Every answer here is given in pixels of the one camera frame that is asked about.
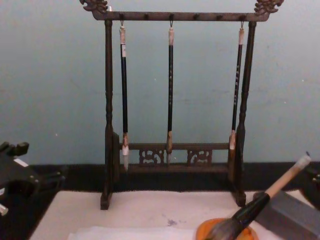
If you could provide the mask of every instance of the dark brush bristles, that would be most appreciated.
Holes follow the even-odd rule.
[[[256,199],[239,209],[231,218],[215,225],[205,240],[235,240],[256,219],[269,200],[270,196],[262,192]]]

